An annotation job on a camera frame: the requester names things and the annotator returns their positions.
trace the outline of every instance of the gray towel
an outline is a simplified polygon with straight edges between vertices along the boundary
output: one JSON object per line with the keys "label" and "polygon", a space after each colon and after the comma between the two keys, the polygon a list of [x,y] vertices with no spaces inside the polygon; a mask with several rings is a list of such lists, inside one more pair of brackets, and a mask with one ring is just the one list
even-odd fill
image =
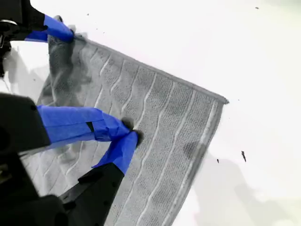
{"label": "gray towel", "polygon": [[[50,76],[39,104],[90,106],[128,117],[144,133],[111,207],[108,226],[171,225],[227,100],[105,46],[50,39]],[[61,195],[108,143],[78,142],[25,160],[41,195]]]}

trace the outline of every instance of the black speck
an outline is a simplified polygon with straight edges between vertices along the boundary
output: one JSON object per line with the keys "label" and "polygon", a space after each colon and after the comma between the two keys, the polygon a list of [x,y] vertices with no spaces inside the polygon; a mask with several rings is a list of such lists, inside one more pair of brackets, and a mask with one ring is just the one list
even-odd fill
{"label": "black speck", "polygon": [[241,155],[243,156],[245,162],[246,162],[246,156],[245,156],[245,152],[241,151]]}

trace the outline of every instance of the ribbed towel texture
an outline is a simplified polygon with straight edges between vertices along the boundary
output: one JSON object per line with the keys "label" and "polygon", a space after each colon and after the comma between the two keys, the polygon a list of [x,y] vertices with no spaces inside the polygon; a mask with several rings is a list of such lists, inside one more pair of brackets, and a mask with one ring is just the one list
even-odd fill
{"label": "ribbed towel texture", "polygon": [[[191,187],[227,100],[105,46],[49,41],[50,76],[39,104],[96,107],[144,133],[107,226],[170,226]],[[61,195],[99,162],[108,143],[78,142],[25,165],[41,195]]]}

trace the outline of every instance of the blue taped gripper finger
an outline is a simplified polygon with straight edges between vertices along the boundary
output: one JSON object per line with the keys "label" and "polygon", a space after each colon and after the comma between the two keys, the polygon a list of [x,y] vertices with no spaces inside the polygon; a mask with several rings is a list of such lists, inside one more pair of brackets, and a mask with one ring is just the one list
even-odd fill
{"label": "blue taped gripper finger", "polygon": [[76,141],[119,140],[130,130],[117,118],[92,107],[38,106],[51,146],[60,147]]}
{"label": "blue taped gripper finger", "polygon": [[45,15],[44,25],[48,27],[45,31],[48,35],[57,37],[65,42],[73,41],[74,34],[64,23]]}
{"label": "blue taped gripper finger", "polygon": [[73,41],[73,32],[62,22],[45,15],[44,25],[47,26],[46,30],[42,32],[32,31],[32,33],[25,38],[25,41],[47,42],[48,35],[59,38],[65,42]]}
{"label": "blue taped gripper finger", "polygon": [[125,175],[133,158],[137,142],[138,134],[135,131],[130,132],[120,140],[112,141],[102,159],[92,168],[114,163]]}

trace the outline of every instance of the white surface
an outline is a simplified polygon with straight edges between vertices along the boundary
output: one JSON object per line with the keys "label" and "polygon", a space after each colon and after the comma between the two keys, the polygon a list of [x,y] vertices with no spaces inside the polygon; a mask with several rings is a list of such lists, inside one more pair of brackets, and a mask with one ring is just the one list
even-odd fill
{"label": "white surface", "polygon": [[[174,226],[297,226],[299,2],[32,0],[32,5],[49,16],[60,14],[89,39],[230,101]],[[12,90],[36,100],[48,74],[47,45],[14,48],[8,61]]]}

